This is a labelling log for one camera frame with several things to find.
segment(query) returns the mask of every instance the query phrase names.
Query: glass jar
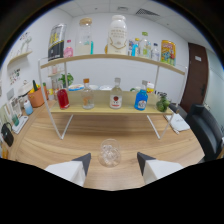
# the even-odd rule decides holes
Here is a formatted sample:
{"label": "glass jar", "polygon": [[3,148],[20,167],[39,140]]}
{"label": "glass jar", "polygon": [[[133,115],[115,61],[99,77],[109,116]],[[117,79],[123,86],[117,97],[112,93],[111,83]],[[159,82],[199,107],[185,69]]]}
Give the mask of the glass jar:
{"label": "glass jar", "polygon": [[167,97],[166,93],[158,93],[156,109],[160,112],[166,112],[167,108],[171,103],[171,99]]}
{"label": "glass jar", "polygon": [[75,55],[89,55],[93,51],[91,18],[83,18],[79,22],[78,33],[75,40]]}
{"label": "glass jar", "polygon": [[127,55],[127,26],[126,18],[122,15],[112,17],[108,35],[108,54]]}
{"label": "glass jar", "polygon": [[58,89],[59,90],[57,91],[57,97],[60,109],[61,110],[67,109],[69,107],[68,94],[66,89],[62,89],[62,81],[58,82]]}

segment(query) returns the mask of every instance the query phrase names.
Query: red bottle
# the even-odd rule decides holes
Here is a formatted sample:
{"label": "red bottle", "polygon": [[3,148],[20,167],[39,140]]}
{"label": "red bottle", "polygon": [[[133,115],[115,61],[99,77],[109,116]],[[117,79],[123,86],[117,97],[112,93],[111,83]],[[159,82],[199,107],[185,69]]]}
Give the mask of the red bottle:
{"label": "red bottle", "polygon": [[69,107],[68,94],[66,89],[62,89],[62,83],[60,81],[58,82],[58,88],[57,96],[59,106],[62,110],[67,109]]}

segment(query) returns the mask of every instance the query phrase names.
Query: white bottle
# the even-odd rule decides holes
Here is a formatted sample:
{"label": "white bottle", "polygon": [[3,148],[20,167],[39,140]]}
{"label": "white bottle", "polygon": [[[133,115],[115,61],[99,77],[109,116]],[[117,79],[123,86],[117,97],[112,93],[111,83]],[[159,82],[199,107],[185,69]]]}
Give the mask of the white bottle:
{"label": "white bottle", "polygon": [[47,77],[46,87],[47,87],[48,99],[53,100],[54,99],[54,93],[53,93],[53,89],[52,89],[51,77]]}
{"label": "white bottle", "polygon": [[108,54],[127,55],[127,26],[122,15],[112,17],[108,35]]}
{"label": "white bottle", "polygon": [[159,49],[157,43],[154,43],[154,47],[152,49],[152,60],[159,61]]}
{"label": "white bottle", "polygon": [[151,58],[151,43],[148,41],[147,32],[142,32],[142,40],[139,42],[139,52],[140,57]]}
{"label": "white bottle", "polygon": [[115,78],[115,87],[110,91],[110,107],[119,109],[122,105],[122,90],[120,88],[120,78]]}

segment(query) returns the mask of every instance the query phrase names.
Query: shelf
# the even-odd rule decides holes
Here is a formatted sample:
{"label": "shelf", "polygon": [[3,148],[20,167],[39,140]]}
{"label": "shelf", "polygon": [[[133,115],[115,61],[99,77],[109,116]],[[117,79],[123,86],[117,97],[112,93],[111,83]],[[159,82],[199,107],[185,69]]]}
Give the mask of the shelf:
{"label": "shelf", "polygon": [[9,61],[8,65],[11,64],[11,63],[14,62],[14,61],[20,59],[20,58],[23,58],[23,57],[27,56],[27,55],[30,54],[30,53],[32,53],[32,51],[29,51],[29,52],[20,54],[20,55],[18,55],[18,56],[16,56],[16,57],[12,58],[12,59]]}
{"label": "shelf", "polygon": [[123,91],[122,107],[120,109],[112,109],[109,106],[110,91],[94,90],[94,108],[86,110],[82,108],[82,91],[68,92],[69,108],[61,110],[58,102],[51,107],[51,113],[64,113],[64,114],[76,114],[76,115],[159,115],[166,114],[171,115],[172,111],[168,108],[166,113],[161,113],[155,109],[157,102],[157,96],[153,93],[148,94],[148,101],[146,109],[143,111],[136,110],[134,108],[136,92]]}
{"label": "shelf", "polygon": [[92,54],[92,55],[74,56],[74,57],[70,57],[70,58],[59,58],[59,59],[49,61],[47,64],[42,65],[41,68],[46,68],[48,66],[65,63],[65,62],[70,62],[70,61],[78,61],[78,60],[85,60],[85,59],[105,59],[105,58],[139,61],[139,62],[157,65],[157,66],[169,69],[171,71],[177,72],[181,75],[185,74],[185,72],[173,67],[172,65],[169,65],[169,64],[166,64],[163,62],[153,61],[153,60],[147,59],[147,58],[133,57],[133,56],[128,56],[128,55],[117,55],[117,54]]}
{"label": "shelf", "polygon": [[64,72],[64,70],[59,71],[59,72],[57,72],[57,73],[55,73],[55,74],[50,74],[50,75],[48,75],[48,77],[52,77],[52,76],[58,75],[58,74],[60,74],[61,72]]}

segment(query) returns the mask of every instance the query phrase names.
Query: bottle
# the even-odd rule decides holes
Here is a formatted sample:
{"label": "bottle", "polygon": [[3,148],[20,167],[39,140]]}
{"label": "bottle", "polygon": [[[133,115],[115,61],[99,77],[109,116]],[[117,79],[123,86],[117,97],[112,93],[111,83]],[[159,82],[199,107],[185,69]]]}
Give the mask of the bottle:
{"label": "bottle", "polygon": [[30,115],[30,114],[33,113],[33,108],[32,108],[31,103],[28,99],[25,100],[25,102],[24,102],[24,108],[25,108],[25,111],[26,111],[27,115]]}
{"label": "bottle", "polygon": [[89,79],[83,79],[84,89],[81,92],[84,109],[92,109],[94,107],[93,102],[93,90],[89,88]]}
{"label": "bottle", "polygon": [[64,58],[73,57],[73,49],[70,45],[71,45],[71,40],[67,40],[67,47],[64,50]]}
{"label": "bottle", "polygon": [[67,109],[69,107],[68,94],[66,89],[63,89],[63,84],[61,80],[58,81],[57,98],[61,110]]}
{"label": "bottle", "polygon": [[144,58],[151,58],[150,53],[149,53],[149,48],[151,50],[151,43],[149,46],[149,41],[148,41],[148,33],[147,32],[142,32],[142,40],[139,42],[139,56],[144,57]]}
{"label": "bottle", "polygon": [[139,38],[135,38],[135,44],[132,47],[132,54],[131,54],[131,56],[138,57],[138,55],[139,55],[138,43],[139,43]]}
{"label": "bottle", "polygon": [[83,18],[79,22],[79,29],[76,35],[75,55],[89,55],[93,53],[91,18]]}
{"label": "bottle", "polygon": [[120,88],[120,78],[115,78],[115,86],[110,91],[110,107],[113,109],[119,109],[122,105],[122,90]]}
{"label": "bottle", "polygon": [[108,54],[127,55],[127,26],[122,15],[112,17],[108,34]]}
{"label": "bottle", "polygon": [[159,61],[159,49],[157,43],[154,43],[154,47],[152,49],[152,60]]}
{"label": "bottle", "polygon": [[147,100],[148,100],[146,86],[147,86],[147,81],[143,80],[142,88],[141,88],[140,92],[138,92],[136,94],[135,109],[137,109],[137,110],[145,110]]}
{"label": "bottle", "polygon": [[48,100],[46,82],[43,82],[43,86],[44,86],[44,92],[45,92],[46,100]]}
{"label": "bottle", "polygon": [[48,99],[53,100],[54,94],[53,94],[53,89],[52,89],[51,77],[47,77],[46,86],[47,86]]}

